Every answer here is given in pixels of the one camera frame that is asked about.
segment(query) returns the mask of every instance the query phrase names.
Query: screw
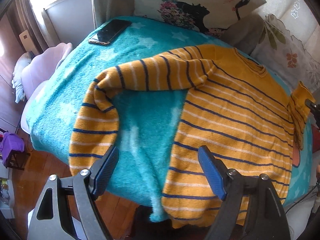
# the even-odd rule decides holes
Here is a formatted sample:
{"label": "screw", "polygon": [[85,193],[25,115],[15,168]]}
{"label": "screw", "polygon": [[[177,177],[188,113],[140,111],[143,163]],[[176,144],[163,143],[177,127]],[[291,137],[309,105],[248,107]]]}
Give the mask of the screw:
{"label": "screw", "polygon": [[50,175],[49,180],[54,181],[56,178],[57,178],[57,175],[52,174]]}
{"label": "screw", "polygon": [[263,180],[268,180],[269,179],[269,176],[267,174],[264,174],[264,173],[260,174],[260,177]]}
{"label": "screw", "polygon": [[229,174],[230,176],[234,176],[234,175],[237,174],[237,171],[236,171],[235,169],[229,169],[229,170],[228,170],[228,174]]}
{"label": "screw", "polygon": [[80,171],[80,175],[81,175],[81,176],[85,176],[85,175],[87,175],[88,173],[89,173],[89,170],[88,170],[88,169],[84,169],[84,170]]}

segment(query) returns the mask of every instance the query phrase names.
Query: black smartphone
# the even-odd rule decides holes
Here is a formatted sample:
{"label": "black smartphone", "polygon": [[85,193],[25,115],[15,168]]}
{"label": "black smartphone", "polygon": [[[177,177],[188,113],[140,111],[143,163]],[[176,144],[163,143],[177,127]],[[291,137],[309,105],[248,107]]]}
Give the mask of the black smartphone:
{"label": "black smartphone", "polygon": [[88,41],[92,44],[109,45],[122,31],[131,25],[132,22],[125,20],[112,20]]}

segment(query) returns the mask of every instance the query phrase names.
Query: blue gripper pad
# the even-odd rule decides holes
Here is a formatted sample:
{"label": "blue gripper pad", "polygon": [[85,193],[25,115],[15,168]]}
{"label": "blue gripper pad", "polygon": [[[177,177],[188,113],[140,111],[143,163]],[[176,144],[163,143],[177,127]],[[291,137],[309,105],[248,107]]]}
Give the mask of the blue gripper pad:
{"label": "blue gripper pad", "polygon": [[225,200],[227,192],[224,188],[223,178],[218,168],[214,164],[214,162],[222,161],[215,159],[209,149],[203,146],[201,146],[198,150],[198,161],[213,193],[221,200]]}

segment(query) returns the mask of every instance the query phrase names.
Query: bed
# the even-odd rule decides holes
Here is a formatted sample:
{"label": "bed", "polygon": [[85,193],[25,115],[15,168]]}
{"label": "bed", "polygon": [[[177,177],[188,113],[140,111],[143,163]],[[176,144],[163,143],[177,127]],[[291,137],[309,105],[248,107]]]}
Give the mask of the bed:
{"label": "bed", "polygon": [[[130,20],[131,27],[107,48],[87,41],[104,25],[90,33],[67,56],[30,105],[27,123],[35,149],[50,152],[68,163],[69,141],[77,112],[89,84],[105,68],[184,46],[216,44],[230,47],[219,39],[151,19],[118,18]],[[270,73],[289,95],[290,90],[283,81]],[[158,211],[154,213],[154,221],[165,218],[161,208],[161,190],[185,96],[185,90],[124,91],[113,99],[120,118],[116,141],[120,159],[107,190],[136,203],[153,206]],[[132,123],[140,131],[138,138],[132,135]],[[149,134],[149,126],[154,126],[158,134]],[[152,154],[134,155],[133,152],[137,151]],[[304,148],[300,152],[300,165],[292,167],[292,178],[284,205],[292,203],[307,192],[311,162],[312,134],[308,122],[304,131]],[[152,178],[147,178],[148,172],[145,169],[152,170]]]}

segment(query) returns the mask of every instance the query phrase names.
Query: striped sweater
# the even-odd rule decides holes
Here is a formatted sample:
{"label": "striped sweater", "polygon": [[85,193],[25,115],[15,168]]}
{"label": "striped sweater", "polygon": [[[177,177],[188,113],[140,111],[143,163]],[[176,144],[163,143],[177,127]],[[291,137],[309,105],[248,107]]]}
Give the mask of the striped sweater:
{"label": "striped sweater", "polygon": [[[301,82],[288,97],[265,67],[236,49],[215,45],[174,49],[108,68],[88,88],[74,125],[69,148],[73,174],[90,167],[114,144],[119,116],[112,98],[123,89],[189,89],[162,196],[175,228],[208,226],[221,205],[198,163],[201,145],[243,175],[268,174],[284,202],[293,147],[303,145],[309,114],[304,101],[314,101]],[[239,223],[247,206],[244,197]]]}

